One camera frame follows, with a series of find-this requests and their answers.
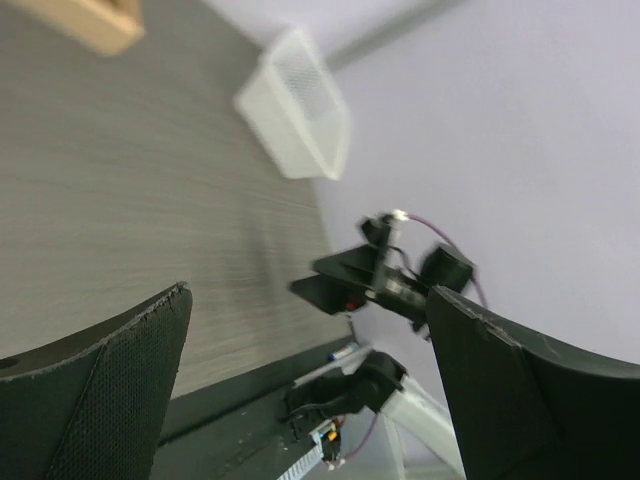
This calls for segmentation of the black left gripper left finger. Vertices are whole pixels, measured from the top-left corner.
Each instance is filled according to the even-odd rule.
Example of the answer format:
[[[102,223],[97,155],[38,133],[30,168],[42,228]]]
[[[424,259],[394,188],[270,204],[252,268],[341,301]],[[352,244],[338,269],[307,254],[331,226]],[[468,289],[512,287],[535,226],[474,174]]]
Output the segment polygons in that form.
[[[3,358],[2,478],[149,478],[192,304],[179,282],[108,320]]]

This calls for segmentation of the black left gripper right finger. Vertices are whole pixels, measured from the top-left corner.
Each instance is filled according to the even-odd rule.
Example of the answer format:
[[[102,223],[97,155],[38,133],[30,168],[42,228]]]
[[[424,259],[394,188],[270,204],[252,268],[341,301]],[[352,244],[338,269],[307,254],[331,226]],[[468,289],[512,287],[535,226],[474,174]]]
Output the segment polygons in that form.
[[[437,287],[432,344],[469,479],[636,479],[639,367]]]

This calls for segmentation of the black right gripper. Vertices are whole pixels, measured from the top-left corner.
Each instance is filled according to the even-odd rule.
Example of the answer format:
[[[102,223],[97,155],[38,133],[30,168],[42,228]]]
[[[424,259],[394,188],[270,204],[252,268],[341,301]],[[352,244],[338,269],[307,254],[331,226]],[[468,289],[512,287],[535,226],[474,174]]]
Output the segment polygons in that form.
[[[395,244],[402,222],[417,222],[441,241],[414,271],[404,250]],[[350,314],[367,304],[378,306],[409,320],[414,333],[431,338],[426,298],[432,288],[446,287],[456,293],[475,283],[475,264],[452,238],[433,222],[411,213],[382,213],[360,223],[367,244],[314,260],[312,275],[290,283],[289,290],[328,315]]]

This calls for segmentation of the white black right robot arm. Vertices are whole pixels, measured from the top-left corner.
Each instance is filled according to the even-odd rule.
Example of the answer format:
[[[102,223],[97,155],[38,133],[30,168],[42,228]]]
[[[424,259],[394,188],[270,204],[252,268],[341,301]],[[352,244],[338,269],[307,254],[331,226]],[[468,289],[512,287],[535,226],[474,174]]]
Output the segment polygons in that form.
[[[417,336],[429,340],[427,294],[436,286],[456,293],[475,286],[475,266],[447,235],[424,255],[418,270],[408,261],[400,267],[389,265],[391,254],[400,250],[395,239],[401,223],[413,218],[402,210],[364,218],[359,225],[363,244],[315,260],[313,275],[291,282],[290,292],[328,315],[352,314],[375,304],[405,318]],[[358,352],[358,360],[343,358],[327,371],[316,370],[296,381],[284,396],[280,423],[301,438],[317,421],[369,409],[410,431],[463,476],[446,409],[390,355],[373,348]]]

